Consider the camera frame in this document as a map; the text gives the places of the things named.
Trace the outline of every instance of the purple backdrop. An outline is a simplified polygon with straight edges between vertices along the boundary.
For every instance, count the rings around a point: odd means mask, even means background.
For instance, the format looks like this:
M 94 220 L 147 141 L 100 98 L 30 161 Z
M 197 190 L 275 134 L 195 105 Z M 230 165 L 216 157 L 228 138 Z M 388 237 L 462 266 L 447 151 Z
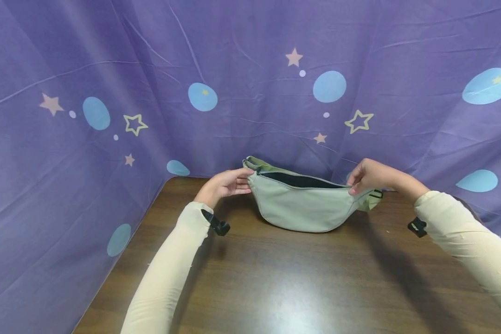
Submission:
M 0 0 L 0 334 L 69 333 L 167 179 L 250 154 L 501 235 L 501 0 Z

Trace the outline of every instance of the person's left hand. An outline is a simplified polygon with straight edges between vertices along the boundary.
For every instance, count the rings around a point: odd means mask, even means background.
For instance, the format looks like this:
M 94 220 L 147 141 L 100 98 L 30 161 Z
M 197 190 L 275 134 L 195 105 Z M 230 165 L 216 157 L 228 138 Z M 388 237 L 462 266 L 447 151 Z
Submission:
M 202 186 L 195 201 L 204 203 L 213 209 L 223 197 L 250 193 L 251 187 L 248 185 L 247 177 L 252 173 L 254 170 L 249 168 L 218 173 Z

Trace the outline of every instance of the sage green waist bag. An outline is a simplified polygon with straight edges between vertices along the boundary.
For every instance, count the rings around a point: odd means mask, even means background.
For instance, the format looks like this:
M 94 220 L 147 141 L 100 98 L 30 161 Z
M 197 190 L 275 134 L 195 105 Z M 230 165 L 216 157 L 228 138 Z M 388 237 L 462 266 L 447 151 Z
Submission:
M 328 232 L 356 210 L 369 211 L 383 193 L 367 190 L 350 196 L 349 186 L 301 175 L 248 157 L 243 166 L 254 170 L 248 182 L 262 217 L 271 224 L 300 232 Z

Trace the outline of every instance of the sleeve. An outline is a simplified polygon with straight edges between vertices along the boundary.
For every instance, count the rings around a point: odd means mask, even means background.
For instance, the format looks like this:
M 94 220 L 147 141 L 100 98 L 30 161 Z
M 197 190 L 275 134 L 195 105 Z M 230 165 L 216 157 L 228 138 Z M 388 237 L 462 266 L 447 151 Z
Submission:
M 195 253 L 208 236 L 210 224 L 201 209 L 213 213 L 208 206 L 191 202 L 180 214 L 135 292 L 121 334 L 169 333 Z
M 415 210 L 434 242 L 460 261 L 501 308 L 501 238 L 446 193 L 424 194 Z

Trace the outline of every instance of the light blue polka dot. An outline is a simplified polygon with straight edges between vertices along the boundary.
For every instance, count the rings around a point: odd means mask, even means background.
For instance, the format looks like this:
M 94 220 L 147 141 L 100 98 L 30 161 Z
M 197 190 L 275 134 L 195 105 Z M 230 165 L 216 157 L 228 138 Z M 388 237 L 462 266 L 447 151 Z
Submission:
M 117 227 L 116 231 L 113 232 L 113 235 L 111 235 L 111 239 L 108 243 L 108 255 L 114 257 L 120 254 L 128 244 L 131 233 L 132 228 L 128 224 L 123 224 Z
M 218 98 L 215 91 L 208 85 L 195 82 L 187 90 L 189 101 L 195 109 L 200 111 L 210 111 L 217 105 Z
M 314 97 L 319 102 L 338 101 L 345 94 L 347 82 L 338 71 L 327 71 L 314 82 Z
M 494 172 L 486 169 L 479 169 L 460 180 L 456 186 L 473 191 L 475 193 L 485 193 L 497 186 L 499 180 Z
M 184 166 L 184 164 L 182 164 L 180 161 L 176 160 L 167 162 L 167 170 L 169 171 L 169 173 L 180 176 L 188 176 L 190 174 L 189 169 L 187 169 L 187 167 Z
M 501 68 L 490 68 L 471 79 L 462 92 L 462 99 L 478 105 L 501 99 Z
M 87 123 L 96 130 L 104 130 L 109 126 L 110 116 L 104 102 L 90 96 L 83 103 L 84 116 Z

